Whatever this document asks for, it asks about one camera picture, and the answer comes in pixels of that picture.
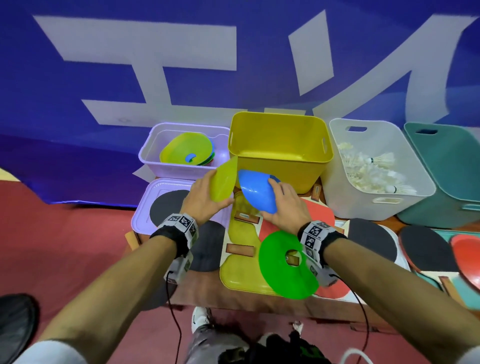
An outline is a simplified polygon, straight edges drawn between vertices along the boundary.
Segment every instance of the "hand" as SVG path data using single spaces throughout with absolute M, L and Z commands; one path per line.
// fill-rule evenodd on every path
M 220 202 L 214 202 L 210 198 L 210 180 L 215 173 L 216 170 L 211 170 L 201 179 L 196 180 L 181 206 L 180 213 L 189 214 L 198 226 L 205 224 L 218 211 L 233 203 L 233 198 Z
M 265 220 L 277 225 L 280 229 L 297 235 L 300 228 L 312 220 L 307 205 L 297 196 L 297 193 L 288 183 L 277 183 L 269 178 L 268 183 L 273 187 L 277 212 L 269 214 L 261 211 Z

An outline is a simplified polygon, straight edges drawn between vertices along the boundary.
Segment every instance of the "wristband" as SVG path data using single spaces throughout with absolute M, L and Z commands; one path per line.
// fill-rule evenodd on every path
M 177 256 L 185 255 L 198 239 L 198 225 L 188 214 L 171 214 L 159 226 L 150 238 L 165 236 L 177 245 Z
M 328 264 L 324 260 L 324 250 L 339 238 L 347 238 L 334 227 L 322 221 L 312 221 L 302 226 L 297 238 L 304 245 L 303 252 L 320 267 Z

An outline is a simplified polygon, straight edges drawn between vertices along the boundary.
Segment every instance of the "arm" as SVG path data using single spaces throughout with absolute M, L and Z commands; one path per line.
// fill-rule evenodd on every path
M 278 211 L 262 215 L 296 235 L 312 220 L 308 209 L 290 185 L 269 181 Z M 323 258 L 355 293 L 432 363 L 453 364 L 468 349 L 480 345 L 479 320 L 411 272 L 348 239 L 337 239 L 327 246 Z
M 210 199 L 209 183 L 214 174 L 210 171 L 197 180 L 183 201 L 180 212 L 193 217 L 198 226 L 233 202 Z M 106 363 L 176 255 L 177 246 L 171 239 L 155 236 L 148 240 L 67 304 L 39 340 L 63 341 L 89 364 Z

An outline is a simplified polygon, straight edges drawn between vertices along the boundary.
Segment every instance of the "red carpet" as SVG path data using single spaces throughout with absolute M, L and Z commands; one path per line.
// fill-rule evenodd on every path
M 19 182 L 0 181 L 0 295 L 26 292 L 40 303 L 41 332 L 50 319 L 101 272 L 122 256 L 124 234 L 131 230 L 132 211 L 46 205 Z M 183 362 L 191 337 L 192 307 L 176 316 L 183 340 Z M 287 337 L 294 317 L 214 310 L 222 323 L 240 322 L 252 339 L 266 332 Z M 302 337 L 337 362 L 349 347 L 361 348 L 364 332 L 348 325 L 316 324 L 300 318 Z M 110 359 L 110 364 L 175 362 L 178 332 L 170 311 L 141 313 Z M 427 361 L 398 335 L 371 334 L 367 354 L 375 364 L 426 364 Z

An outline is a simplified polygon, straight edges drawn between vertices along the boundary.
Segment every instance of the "table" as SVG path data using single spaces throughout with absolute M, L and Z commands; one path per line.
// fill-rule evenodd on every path
M 310 196 L 311 191 L 301 196 Z M 323 191 L 320 196 L 325 202 Z M 393 216 L 383 221 L 377 221 L 396 234 L 406 224 Z M 457 228 L 460 231 L 480 231 L 480 221 Z M 148 240 L 147 235 L 140 234 L 140 240 Z M 126 253 L 131 252 L 127 246 Z M 176 305 L 192 305 L 231 310 L 243 310 L 280 315 L 295 315 L 312 317 L 320 320 L 340 322 L 365 322 L 358 303 L 309 297 L 305 300 L 291 300 L 285 297 L 230 290 L 223 285 L 219 270 L 209 273 L 188 271 L 184 281 L 178 286 L 171 298 Z M 370 325 L 377 328 L 388 328 L 389 325 L 370 307 L 364 305 Z

